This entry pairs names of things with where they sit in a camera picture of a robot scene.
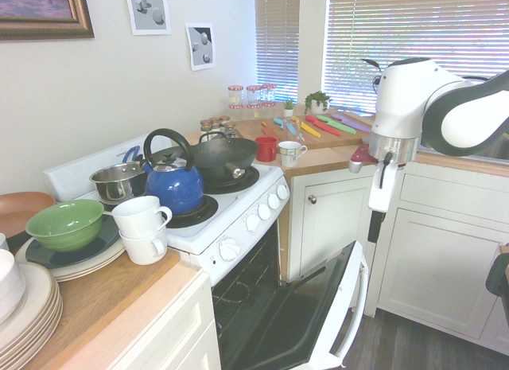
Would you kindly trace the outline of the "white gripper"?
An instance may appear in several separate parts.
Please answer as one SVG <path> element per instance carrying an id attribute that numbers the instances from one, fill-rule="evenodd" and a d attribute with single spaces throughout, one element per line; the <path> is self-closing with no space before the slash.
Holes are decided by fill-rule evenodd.
<path id="1" fill-rule="evenodd" d="M 378 242 L 384 221 L 383 212 L 389 210 L 390 199 L 394 192 L 397 177 L 397 163 L 392 162 L 385 165 L 383 162 L 379 162 L 376 166 L 368 199 L 368 207 L 373 210 L 367 235 L 367 240 L 371 243 Z"/>

